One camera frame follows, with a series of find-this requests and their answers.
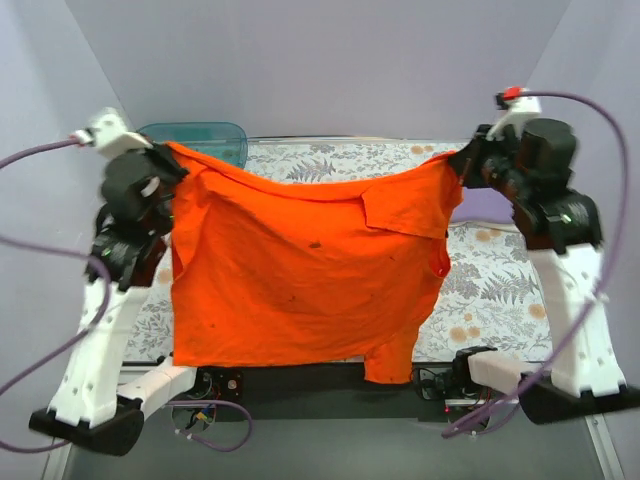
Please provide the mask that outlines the floral table mat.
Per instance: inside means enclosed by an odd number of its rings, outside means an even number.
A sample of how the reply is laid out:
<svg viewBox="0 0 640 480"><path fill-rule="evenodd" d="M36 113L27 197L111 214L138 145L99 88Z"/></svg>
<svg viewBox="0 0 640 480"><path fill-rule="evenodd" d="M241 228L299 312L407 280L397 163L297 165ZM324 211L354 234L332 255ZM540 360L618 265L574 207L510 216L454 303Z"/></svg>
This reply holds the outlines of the floral table mat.
<svg viewBox="0 0 640 480"><path fill-rule="evenodd" d="M253 140L246 168L278 182L345 182L400 173L459 147L443 141ZM474 222L461 208L448 235L451 270L420 326L414 362L449 362L473 346L544 360L551 350L549 324L521 235L503 221Z"/></svg>

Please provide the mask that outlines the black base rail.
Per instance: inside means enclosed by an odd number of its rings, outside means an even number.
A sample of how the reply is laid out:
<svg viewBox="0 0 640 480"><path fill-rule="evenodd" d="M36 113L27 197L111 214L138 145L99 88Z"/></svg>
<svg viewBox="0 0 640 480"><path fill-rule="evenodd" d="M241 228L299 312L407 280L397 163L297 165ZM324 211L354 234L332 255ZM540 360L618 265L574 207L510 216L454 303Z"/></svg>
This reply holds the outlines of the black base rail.
<svg viewBox="0 0 640 480"><path fill-rule="evenodd" d="M255 420L412 419L453 422L498 397L488 387L466 386L450 363L413 365L401 385L368 382L362 362L296 367L223 369L197 373L185 401L188 426L198 414L207 421L239 421L243 415L215 401L243 406Z"/></svg>

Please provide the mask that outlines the orange t-shirt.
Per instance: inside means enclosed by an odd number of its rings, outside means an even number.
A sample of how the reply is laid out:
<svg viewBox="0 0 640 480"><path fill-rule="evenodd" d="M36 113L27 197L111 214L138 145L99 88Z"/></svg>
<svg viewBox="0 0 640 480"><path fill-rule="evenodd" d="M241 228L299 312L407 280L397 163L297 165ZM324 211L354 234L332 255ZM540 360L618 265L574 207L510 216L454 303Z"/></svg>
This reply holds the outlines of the orange t-shirt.
<svg viewBox="0 0 640 480"><path fill-rule="evenodd" d="M177 365L359 357L369 382L410 380L463 197L446 155L379 178L285 184L179 144L170 150L188 172L170 238Z"/></svg>

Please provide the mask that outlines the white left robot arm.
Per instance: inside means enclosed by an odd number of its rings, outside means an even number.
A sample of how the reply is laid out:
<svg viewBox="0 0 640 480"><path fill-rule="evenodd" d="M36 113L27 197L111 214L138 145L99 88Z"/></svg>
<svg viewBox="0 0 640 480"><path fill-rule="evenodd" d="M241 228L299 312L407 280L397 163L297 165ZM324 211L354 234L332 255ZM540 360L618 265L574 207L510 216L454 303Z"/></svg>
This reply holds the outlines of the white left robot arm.
<svg viewBox="0 0 640 480"><path fill-rule="evenodd" d="M76 343L49 405L34 412L31 430L110 456L127 454L145 420L178 395L205 398L211 373L166 358L125 385L120 370L129 334L145 303L173 228L171 200L187 170L168 146L152 144L110 160L105 201L95 221Z"/></svg>

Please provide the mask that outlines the teal plastic bin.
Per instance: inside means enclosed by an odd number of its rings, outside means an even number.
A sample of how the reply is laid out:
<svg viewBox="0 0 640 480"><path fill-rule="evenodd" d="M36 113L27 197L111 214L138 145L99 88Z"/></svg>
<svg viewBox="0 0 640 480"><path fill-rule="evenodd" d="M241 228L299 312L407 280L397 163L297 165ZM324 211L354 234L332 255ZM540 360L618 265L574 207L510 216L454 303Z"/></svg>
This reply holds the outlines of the teal plastic bin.
<svg viewBox="0 0 640 480"><path fill-rule="evenodd" d="M176 142L241 169L248 158L245 131L230 122L155 123L138 132L157 143Z"/></svg>

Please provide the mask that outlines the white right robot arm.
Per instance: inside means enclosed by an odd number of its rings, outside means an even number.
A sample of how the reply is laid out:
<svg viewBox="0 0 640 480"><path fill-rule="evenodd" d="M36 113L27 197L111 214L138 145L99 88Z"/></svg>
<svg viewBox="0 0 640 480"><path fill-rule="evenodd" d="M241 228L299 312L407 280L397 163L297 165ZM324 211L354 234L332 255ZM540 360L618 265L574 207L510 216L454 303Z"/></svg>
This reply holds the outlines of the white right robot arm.
<svg viewBox="0 0 640 480"><path fill-rule="evenodd" d="M512 395L536 425L636 409L606 316L603 234L595 202L570 188L577 139L561 121L536 118L521 129L482 124L449 165L463 186L491 188L512 205L539 278L553 353L535 368L494 347L468 347L452 362L454 389Z"/></svg>

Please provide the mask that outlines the purple folded t-shirt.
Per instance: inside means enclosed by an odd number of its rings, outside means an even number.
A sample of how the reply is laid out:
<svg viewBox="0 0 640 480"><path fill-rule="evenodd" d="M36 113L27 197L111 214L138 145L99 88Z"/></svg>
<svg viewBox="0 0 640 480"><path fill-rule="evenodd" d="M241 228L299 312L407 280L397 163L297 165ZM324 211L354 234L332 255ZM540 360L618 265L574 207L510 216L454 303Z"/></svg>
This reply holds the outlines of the purple folded t-shirt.
<svg viewBox="0 0 640 480"><path fill-rule="evenodd" d="M492 189L463 189L463 201L454 209L451 223L512 223L512 205Z"/></svg>

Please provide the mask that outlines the aluminium table frame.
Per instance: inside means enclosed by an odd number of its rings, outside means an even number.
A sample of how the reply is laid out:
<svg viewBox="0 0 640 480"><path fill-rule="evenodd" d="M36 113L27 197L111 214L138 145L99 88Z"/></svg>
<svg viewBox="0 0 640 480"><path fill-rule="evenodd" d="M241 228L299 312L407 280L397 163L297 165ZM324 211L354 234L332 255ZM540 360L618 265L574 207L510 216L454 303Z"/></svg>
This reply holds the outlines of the aluminium table frame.
<svg viewBox="0 0 640 480"><path fill-rule="evenodd" d="M177 436L162 411L120 458L64 448L47 479L620 479L604 419L549 426L517 416L494 433L441 437L444 422L412 419L255 420L252 436L219 453Z"/></svg>

